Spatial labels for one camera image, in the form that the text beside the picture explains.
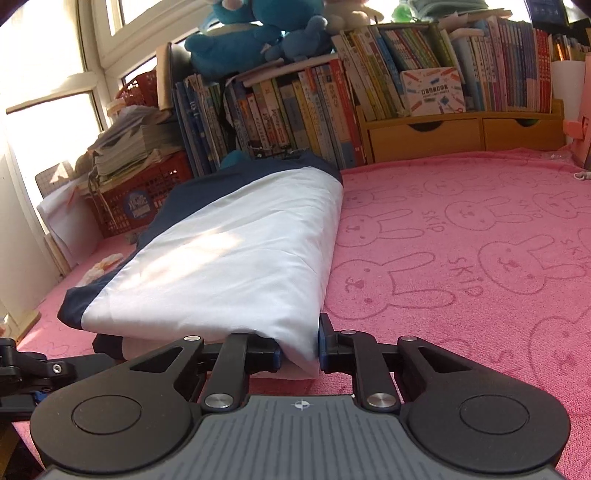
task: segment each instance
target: basket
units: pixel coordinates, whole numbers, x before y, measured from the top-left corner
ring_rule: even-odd
[[[180,151],[87,201],[106,238],[149,224],[174,186],[192,178],[186,153]]]
[[[125,85],[115,98],[122,98],[127,106],[145,105],[158,106],[158,87],[156,70],[140,73]]]

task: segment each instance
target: silver screw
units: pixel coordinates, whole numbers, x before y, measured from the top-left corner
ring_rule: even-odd
[[[374,408],[390,408],[396,405],[396,398],[388,393],[374,393],[368,397],[368,403]]]
[[[234,403],[234,397],[227,393],[212,393],[205,399],[205,405],[209,408],[228,408]]]

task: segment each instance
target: wooden desk organizer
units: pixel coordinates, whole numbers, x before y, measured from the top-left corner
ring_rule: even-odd
[[[565,144],[562,100],[552,113],[468,112],[366,122],[357,107],[368,164],[475,150],[524,147],[558,150]]]

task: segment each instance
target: gray ribbed plate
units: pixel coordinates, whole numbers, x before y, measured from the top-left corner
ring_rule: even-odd
[[[44,480],[74,478],[84,477],[52,470]],[[408,438],[395,416],[363,411],[349,396],[253,396],[238,411],[206,417],[195,437],[171,458],[146,471],[119,478],[468,480],[483,477],[438,464]],[[519,480],[562,478],[551,469],[519,476]]]

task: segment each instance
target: drawer handle cutout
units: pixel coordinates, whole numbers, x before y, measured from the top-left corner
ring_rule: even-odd
[[[410,128],[416,130],[417,132],[432,132],[436,130],[442,125],[443,121],[438,122],[425,122],[423,124],[411,124],[409,125]]]
[[[515,121],[522,127],[533,127],[538,120],[535,118],[516,118]]]

